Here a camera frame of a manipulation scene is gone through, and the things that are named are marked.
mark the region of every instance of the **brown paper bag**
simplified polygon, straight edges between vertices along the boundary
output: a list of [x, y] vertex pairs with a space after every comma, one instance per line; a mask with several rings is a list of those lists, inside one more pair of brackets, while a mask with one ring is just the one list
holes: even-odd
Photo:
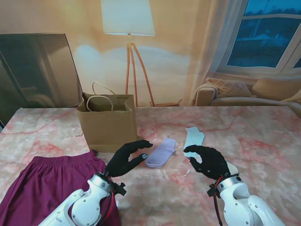
[[82, 97], [77, 115], [90, 149], [114, 153], [125, 143], [138, 140], [133, 95], [83, 92]]

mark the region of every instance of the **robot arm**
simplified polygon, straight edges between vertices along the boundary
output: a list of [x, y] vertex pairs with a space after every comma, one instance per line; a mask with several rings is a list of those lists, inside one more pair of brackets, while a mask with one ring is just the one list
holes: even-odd
[[100, 200], [110, 195], [111, 184], [104, 176], [93, 175], [89, 190], [79, 189], [68, 196], [39, 226], [94, 226], [101, 219]]
[[260, 197], [250, 195], [238, 174], [222, 179], [217, 190], [225, 203], [224, 217], [229, 226], [285, 226]]
[[147, 154], [141, 154], [130, 162], [128, 158], [138, 149], [146, 147], [152, 147], [152, 144], [146, 140], [123, 145], [114, 154], [104, 173], [94, 174], [87, 181], [89, 189], [86, 192], [79, 189], [70, 194], [39, 226], [95, 226], [102, 218], [100, 201], [110, 196], [109, 209], [111, 197], [114, 194], [126, 194], [125, 184], [117, 185], [111, 181], [110, 177], [122, 176], [143, 162], [148, 157]]
[[285, 226], [260, 197], [250, 195], [248, 186], [238, 176], [236, 167], [227, 163], [220, 152], [214, 148], [197, 145], [187, 147], [184, 152], [186, 156], [189, 154], [196, 172], [216, 180], [210, 185], [207, 193], [214, 197], [220, 225], [222, 221], [216, 197], [221, 197], [225, 203], [224, 217], [229, 226]]

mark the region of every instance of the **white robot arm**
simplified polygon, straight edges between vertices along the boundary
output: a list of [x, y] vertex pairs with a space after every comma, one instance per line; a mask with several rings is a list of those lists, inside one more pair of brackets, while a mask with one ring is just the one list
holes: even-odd
[[260, 197], [250, 195], [238, 174], [222, 179], [214, 187], [225, 203], [224, 217], [229, 226], [285, 226]]
[[101, 175], [93, 175], [88, 183], [86, 192], [79, 189], [70, 194], [39, 226], [95, 226], [102, 217], [100, 200], [110, 195], [112, 185]]

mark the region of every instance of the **purple fabric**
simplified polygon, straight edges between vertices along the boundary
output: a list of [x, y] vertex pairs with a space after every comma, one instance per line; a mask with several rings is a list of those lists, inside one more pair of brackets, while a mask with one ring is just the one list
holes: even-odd
[[[38, 225], [72, 192], [88, 190], [87, 180], [104, 168], [105, 163], [97, 159], [93, 151], [73, 157], [34, 157], [0, 204], [0, 225]], [[101, 205], [102, 216], [108, 204], [109, 198], [106, 198]], [[112, 204], [104, 226], [121, 225], [115, 198]]]
[[145, 160], [148, 167], [163, 166], [169, 157], [174, 153], [174, 146], [176, 141], [166, 137], [161, 145], [159, 145]]

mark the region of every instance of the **black cable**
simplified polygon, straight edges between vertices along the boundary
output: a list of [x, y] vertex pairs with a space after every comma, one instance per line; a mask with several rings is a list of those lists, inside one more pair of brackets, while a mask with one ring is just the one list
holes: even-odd
[[103, 224], [105, 218], [106, 218], [107, 215], [108, 215], [108, 212], [109, 212], [109, 209], [110, 209], [110, 206], [111, 206], [111, 201], [112, 201], [112, 194], [113, 194], [113, 187], [112, 187], [112, 185], [111, 185], [110, 196], [109, 196], [109, 199], [110, 199], [109, 205], [108, 205], [108, 208], [107, 208], [107, 210], [106, 210], [106, 212], [105, 212], [105, 214], [104, 214], [104, 216], [103, 216], [103, 219], [102, 219], [102, 221], [100, 222], [99, 225], [102, 225], [102, 224]]
[[216, 192], [214, 193], [213, 200], [214, 200], [214, 208], [217, 215], [218, 223], [220, 224], [220, 226], [222, 226], [222, 220], [217, 206]]
[[217, 219], [218, 219], [218, 223], [220, 226], [222, 226], [222, 220], [221, 220], [221, 216], [220, 216], [220, 212], [218, 210], [218, 206], [217, 206], [217, 198], [216, 198], [216, 193], [217, 193], [217, 186], [218, 184], [220, 183], [220, 181], [222, 180], [222, 176], [216, 181], [215, 185], [214, 185], [214, 188], [215, 188], [215, 191], [214, 191], [214, 195], [213, 195], [213, 201], [214, 201], [214, 208], [215, 208], [215, 212], [216, 212], [216, 216], [217, 216]]

